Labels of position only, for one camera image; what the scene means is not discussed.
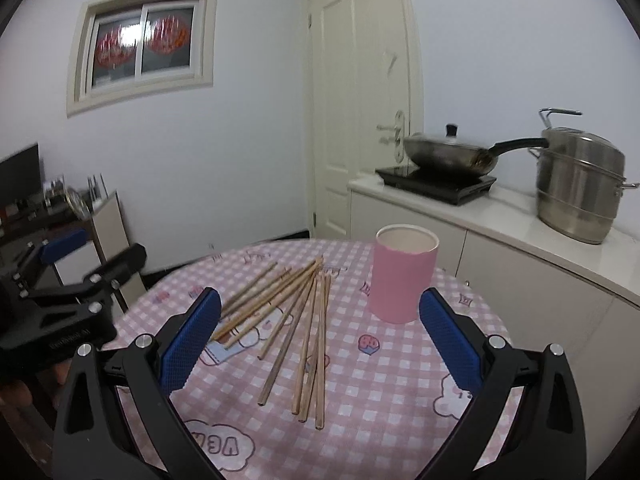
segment window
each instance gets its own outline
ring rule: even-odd
[[[216,0],[103,0],[76,30],[67,115],[213,80]]]

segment pot lid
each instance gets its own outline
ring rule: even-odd
[[[542,136],[549,141],[547,152],[570,156],[624,178],[625,155],[609,140],[573,128],[547,128]]]
[[[458,137],[458,125],[457,124],[447,124],[447,135],[439,135],[439,136],[428,136],[425,134],[414,134],[410,137],[407,137],[404,141],[406,142],[409,139],[415,139],[416,141],[426,141],[426,142],[436,142],[438,144],[446,144],[447,146],[460,146],[460,148],[467,148],[470,150],[487,150],[485,146],[478,146],[473,142],[469,142],[465,139],[460,139]]]

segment person's hand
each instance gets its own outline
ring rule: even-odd
[[[66,381],[69,373],[71,361],[53,365],[52,371],[56,376],[56,381],[62,386]],[[22,381],[14,381],[13,383],[0,386],[0,404],[8,404],[15,408],[26,408],[31,405],[33,399],[27,385]]]

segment paper cup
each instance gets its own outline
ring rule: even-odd
[[[423,227],[396,224],[376,234],[369,310],[382,321],[404,324],[418,319],[420,295],[431,285],[438,237]]]

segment pink checkered tablecloth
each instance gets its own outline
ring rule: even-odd
[[[264,407],[257,405],[257,397],[280,345],[276,343],[264,361],[256,355],[281,310],[228,351],[209,344],[186,386],[172,393],[171,400],[228,479],[413,480],[455,427],[470,395],[455,385],[419,320],[391,325],[367,310],[370,244],[296,240],[203,259],[167,276],[140,298],[117,322],[118,339],[110,346],[156,333],[169,316],[186,311],[205,286],[217,289],[224,300],[273,261],[278,268],[301,268],[320,255],[324,271],[334,278],[327,313],[324,430],[314,427],[313,409],[305,424],[290,412],[309,309]],[[470,288],[439,269],[433,285],[456,312],[471,316],[485,333],[508,339],[502,321]],[[161,465],[130,394],[123,389],[120,396],[143,456]],[[497,456],[517,402],[514,393],[479,465]]]

